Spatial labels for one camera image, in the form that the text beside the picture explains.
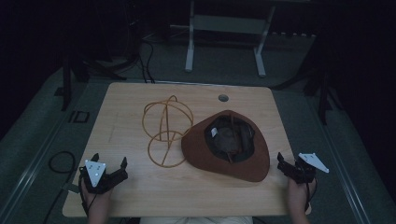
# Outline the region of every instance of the white metal frame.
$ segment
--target white metal frame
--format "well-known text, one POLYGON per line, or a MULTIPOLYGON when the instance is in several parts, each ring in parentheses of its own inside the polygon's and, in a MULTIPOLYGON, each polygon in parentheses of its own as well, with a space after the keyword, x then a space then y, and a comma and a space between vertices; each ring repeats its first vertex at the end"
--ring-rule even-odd
POLYGON ((194 30, 207 30, 219 32, 234 32, 243 34, 261 35, 259 45, 254 48, 254 56, 256 59, 257 70, 260 77, 265 77, 265 69, 262 61, 262 49, 268 30, 270 28, 271 20, 274 16, 275 7, 271 7, 267 20, 232 18, 232 17, 218 17, 194 14, 194 0, 191 0, 190 5, 190 38, 187 49, 186 71, 192 71, 194 59, 194 30))

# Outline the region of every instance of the dark background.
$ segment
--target dark background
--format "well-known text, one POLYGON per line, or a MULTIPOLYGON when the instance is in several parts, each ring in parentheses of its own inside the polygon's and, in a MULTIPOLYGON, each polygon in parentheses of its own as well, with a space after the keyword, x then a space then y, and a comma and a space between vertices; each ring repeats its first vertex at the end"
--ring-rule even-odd
MULTIPOLYGON (((120 6, 130 9, 129 22, 148 23, 164 38, 170 23, 188 24, 188 1, 112 3, 108 6, 101 0, 6 0, 0 3, 1 137, 48 76, 62 67, 70 43, 93 59, 111 59, 111 55, 119 53, 109 40, 117 38, 117 29, 124 25, 120 6)), ((302 71, 312 66, 329 72, 331 86, 336 89, 395 201, 396 175, 392 169, 396 160, 394 2, 276 4, 271 32, 317 36, 302 71)))

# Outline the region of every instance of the wooden tabletop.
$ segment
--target wooden tabletop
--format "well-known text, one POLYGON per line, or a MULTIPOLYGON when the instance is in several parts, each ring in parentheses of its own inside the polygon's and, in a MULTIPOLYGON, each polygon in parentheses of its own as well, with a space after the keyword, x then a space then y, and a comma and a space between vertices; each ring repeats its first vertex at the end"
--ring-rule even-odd
MULTIPOLYGON (((168 107, 169 130, 185 132, 190 125, 188 117, 168 107)), ((166 149, 166 142, 153 140, 150 154, 155 161, 160 161, 166 149)), ((287 178, 276 168, 278 152, 285 160, 293 161, 276 102, 267 88, 113 83, 108 88, 79 166, 99 153, 99 161, 106 163, 106 172, 110 174, 120 168, 124 157, 127 158, 129 178, 114 188, 112 217, 272 216, 287 214, 287 178), (226 109, 255 122, 269 149, 268 176, 262 182, 251 183, 196 169, 187 161, 174 168, 155 164, 149 158, 151 138, 143 125, 151 135, 158 133, 163 105, 154 105, 146 115, 145 106, 166 101, 172 95, 176 96, 183 111, 191 110, 194 124, 226 109), (220 95, 229 100, 220 101, 220 95)), ((180 140, 176 140, 165 163, 182 160, 180 140)), ((68 193, 63 213, 67 217, 85 217, 79 195, 68 193)))

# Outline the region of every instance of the brown hat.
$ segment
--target brown hat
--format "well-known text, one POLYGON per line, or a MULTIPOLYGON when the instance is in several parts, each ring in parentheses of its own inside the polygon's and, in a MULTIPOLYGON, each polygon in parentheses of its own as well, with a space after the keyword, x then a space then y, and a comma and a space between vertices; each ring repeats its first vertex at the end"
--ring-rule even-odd
POLYGON ((181 149, 198 169, 250 182, 264 180, 270 167, 268 146, 260 129, 232 110, 194 125, 181 139, 181 149))

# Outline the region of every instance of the gray floor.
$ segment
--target gray floor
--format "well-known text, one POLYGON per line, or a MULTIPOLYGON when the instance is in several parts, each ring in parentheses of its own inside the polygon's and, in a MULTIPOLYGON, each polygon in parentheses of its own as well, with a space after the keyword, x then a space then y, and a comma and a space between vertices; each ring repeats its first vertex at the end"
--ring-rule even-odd
MULTIPOLYGON (((185 37, 177 33, 169 43, 157 43, 155 35, 146 38, 154 48, 149 70, 158 84, 273 86, 296 74, 313 41, 301 36, 269 36, 262 54, 267 77, 258 77, 251 48, 234 45, 214 47, 213 42, 205 41, 199 41, 195 46, 193 71, 184 72, 185 37)), ((149 53, 149 45, 144 44, 144 61, 149 53)), ((128 77, 128 82, 143 81, 139 64, 120 72, 120 75, 128 77)), ((64 112, 61 112, 62 98, 53 96, 62 86, 62 71, 55 73, 43 85, 1 142, 2 223, 44 221, 67 178, 67 175, 52 172, 48 162, 61 151, 72 152, 76 161, 80 160, 106 88, 112 81, 93 76, 87 84, 73 82, 73 101, 64 112), (90 112, 90 119, 87 123, 68 122, 72 111, 90 112)), ((332 110, 327 111, 328 125, 323 126, 317 116, 318 97, 304 96, 303 86, 302 81, 283 91, 274 91, 274 96, 294 154, 316 152, 331 170, 329 174, 318 173, 318 191, 312 201, 313 212, 309 219, 312 223, 396 223, 396 206, 347 114, 330 101, 332 110)), ((72 166, 71 157, 63 154, 52 164, 56 169, 68 170, 72 166)), ((85 223, 84 217, 62 215, 65 196, 66 193, 61 194, 48 223, 85 223)), ((288 217, 259 219, 268 224, 290 223, 288 217)), ((111 218, 110 223, 122 221, 117 217, 111 218)))

